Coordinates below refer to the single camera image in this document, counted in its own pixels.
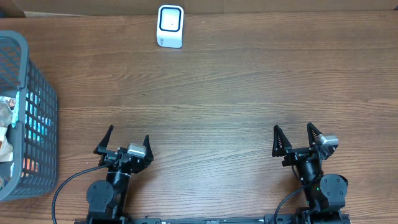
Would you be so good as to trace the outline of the beige snack bag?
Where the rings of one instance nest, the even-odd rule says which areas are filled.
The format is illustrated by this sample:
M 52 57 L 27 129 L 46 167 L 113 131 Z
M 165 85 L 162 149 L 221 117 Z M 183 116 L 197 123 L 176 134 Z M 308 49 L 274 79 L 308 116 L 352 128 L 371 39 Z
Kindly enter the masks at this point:
M 14 98 L 1 97 L 1 162 L 13 160 L 13 146 L 8 142 L 6 134 L 12 123 L 13 108 L 16 105 Z

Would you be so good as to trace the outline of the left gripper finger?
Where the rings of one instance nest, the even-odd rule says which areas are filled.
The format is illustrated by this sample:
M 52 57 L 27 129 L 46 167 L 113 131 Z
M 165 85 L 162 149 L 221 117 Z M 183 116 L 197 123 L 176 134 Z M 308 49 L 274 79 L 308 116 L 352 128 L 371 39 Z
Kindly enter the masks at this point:
M 99 142 L 99 144 L 95 147 L 93 153 L 94 154 L 98 154 L 98 155 L 104 155 L 107 154 L 107 146 L 109 143 L 109 139 L 111 137 L 111 133 L 114 129 L 113 125 L 110 125 L 105 136 L 103 137 L 103 139 Z
M 144 142 L 143 142 L 143 146 L 146 148 L 146 155 L 144 157 L 144 164 L 145 165 L 150 165 L 151 162 L 154 160 L 154 155 L 152 153 L 152 149 L 150 147 L 150 141 L 149 141 L 149 136 L 146 135 Z

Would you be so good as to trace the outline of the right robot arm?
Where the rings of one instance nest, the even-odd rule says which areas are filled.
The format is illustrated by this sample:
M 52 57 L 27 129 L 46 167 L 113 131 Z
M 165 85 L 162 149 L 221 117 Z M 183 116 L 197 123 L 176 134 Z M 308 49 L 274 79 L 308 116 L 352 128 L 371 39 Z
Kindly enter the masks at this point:
M 273 157 L 283 157 L 282 165 L 290 167 L 301 187 L 286 196 L 277 206 L 272 223 L 350 223 L 343 214 L 348 180 L 338 174 L 325 174 L 323 161 L 336 151 L 339 145 L 334 134 L 323 134 L 313 123 L 307 124 L 307 147 L 293 148 L 283 130 L 273 127 Z M 304 192 L 306 207 L 296 209 L 293 215 L 283 218 L 279 211 L 283 204 L 294 195 Z

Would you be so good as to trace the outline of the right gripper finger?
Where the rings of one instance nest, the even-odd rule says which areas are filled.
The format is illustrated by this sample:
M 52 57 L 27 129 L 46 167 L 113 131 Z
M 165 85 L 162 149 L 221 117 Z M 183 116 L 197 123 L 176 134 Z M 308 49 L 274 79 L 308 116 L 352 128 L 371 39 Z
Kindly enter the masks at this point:
M 282 129 L 275 125 L 274 129 L 274 142 L 272 147 L 272 157 L 286 156 L 292 150 L 292 145 L 283 133 Z
M 321 132 L 311 122 L 307 124 L 308 141 L 311 148 L 317 148 L 317 139 Z

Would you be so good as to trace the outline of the teal wipes packet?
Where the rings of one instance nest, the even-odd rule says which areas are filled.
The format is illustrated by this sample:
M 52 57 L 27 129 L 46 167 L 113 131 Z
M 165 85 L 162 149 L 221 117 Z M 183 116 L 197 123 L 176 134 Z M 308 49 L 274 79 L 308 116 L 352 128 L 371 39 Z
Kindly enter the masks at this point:
M 24 137 L 34 144 L 45 146 L 57 143 L 57 98 L 45 96 L 44 91 L 35 93 L 28 90 L 25 95 L 16 93 L 13 109 L 12 128 L 25 125 Z

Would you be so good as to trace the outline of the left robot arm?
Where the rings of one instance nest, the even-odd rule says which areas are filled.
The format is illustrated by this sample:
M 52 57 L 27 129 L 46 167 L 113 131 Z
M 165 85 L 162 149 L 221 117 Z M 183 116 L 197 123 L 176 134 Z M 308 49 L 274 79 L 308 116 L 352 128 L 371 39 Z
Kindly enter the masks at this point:
M 130 143 L 117 151 L 107 149 L 114 126 L 110 126 L 99 142 L 95 154 L 100 155 L 99 166 L 107 168 L 106 178 L 93 182 L 86 192 L 89 203 L 87 223 L 132 223 L 124 211 L 129 183 L 133 174 L 146 169 L 154 160 L 149 136 L 142 144 Z

